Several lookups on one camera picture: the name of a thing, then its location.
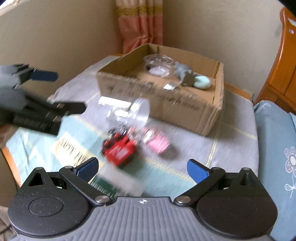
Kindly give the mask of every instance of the cardboard box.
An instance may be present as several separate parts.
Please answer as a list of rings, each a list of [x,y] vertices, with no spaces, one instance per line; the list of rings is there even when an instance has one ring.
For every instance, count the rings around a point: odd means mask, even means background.
[[[163,89],[168,82],[178,83],[179,80],[173,75],[160,78],[144,71],[143,57],[154,53],[167,55],[209,77],[211,87],[207,90],[183,86],[173,91]],[[102,68],[97,79],[102,96],[129,102],[147,98],[151,117],[200,135],[210,132],[223,105],[223,64],[176,48],[154,44],[140,46]]]

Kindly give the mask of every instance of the beige wall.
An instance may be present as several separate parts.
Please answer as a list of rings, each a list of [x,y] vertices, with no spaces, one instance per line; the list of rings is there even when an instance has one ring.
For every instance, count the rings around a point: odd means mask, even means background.
[[[281,38],[278,0],[163,0],[164,45],[224,63],[225,81],[256,97]]]
[[[20,0],[1,12],[0,64],[29,63],[57,71],[54,84],[25,84],[44,96],[122,48],[115,1]]]

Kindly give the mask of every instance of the red toy car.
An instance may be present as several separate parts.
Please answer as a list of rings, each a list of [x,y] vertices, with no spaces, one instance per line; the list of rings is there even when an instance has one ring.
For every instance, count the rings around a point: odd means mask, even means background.
[[[127,135],[115,133],[102,144],[102,154],[109,162],[119,166],[136,152],[136,141],[130,140]]]

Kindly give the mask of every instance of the white flower pattern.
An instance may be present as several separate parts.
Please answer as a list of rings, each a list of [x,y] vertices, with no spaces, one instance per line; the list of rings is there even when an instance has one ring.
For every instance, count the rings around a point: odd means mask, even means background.
[[[271,105],[269,103],[264,103],[264,101],[262,101],[262,103],[260,104],[258,109],[255,111],[255,113],[258,113],[262,108],[265,109],[265,106],[271,107]]]
[[[296,177],[296,149],[295,147],[291,147],[289,149],[285,149],[285,156],[288,160],[286,160],[286,171],[288,173],[292,173],[292,186],[290,184],[285,185],[285,190],[291,191],[291,196],[293,194],[293,190],[296,190],[296,183],[294,183],[294,177]]]

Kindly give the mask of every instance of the light blue round object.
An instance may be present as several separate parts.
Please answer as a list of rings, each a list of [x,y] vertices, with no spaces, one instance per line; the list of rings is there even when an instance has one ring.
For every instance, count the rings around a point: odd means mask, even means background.
[[[208,77],[202,75],[202,76],[196,76],[195,82],[193,84],[193,87],[198,89],[207,89],[211,86],[211,81]]]

